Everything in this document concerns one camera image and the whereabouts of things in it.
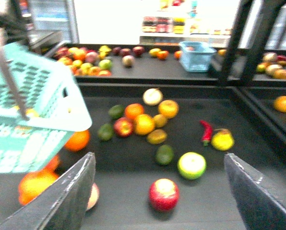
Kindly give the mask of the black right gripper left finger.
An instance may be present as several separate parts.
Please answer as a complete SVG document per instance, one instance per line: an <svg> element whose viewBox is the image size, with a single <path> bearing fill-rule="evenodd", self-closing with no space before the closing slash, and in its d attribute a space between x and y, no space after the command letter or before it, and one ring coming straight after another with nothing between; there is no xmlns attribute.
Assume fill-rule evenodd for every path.
<svg viewBox="0 0 286 230"><path fill-rule="evenodd" d="M88 152L58 180L0 224L0 230L79 230L95 177Z"/></svg>

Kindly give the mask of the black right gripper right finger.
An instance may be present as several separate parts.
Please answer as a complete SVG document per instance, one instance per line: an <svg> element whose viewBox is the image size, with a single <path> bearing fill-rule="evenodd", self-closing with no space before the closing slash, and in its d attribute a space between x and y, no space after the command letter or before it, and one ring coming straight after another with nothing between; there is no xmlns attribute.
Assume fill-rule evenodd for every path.
<svg viewBox="0 0 286 230"><path fill-rule="evenodd" d="M233 153L224 156L230 191L248 230L286 230L286 188Z"/></svg>

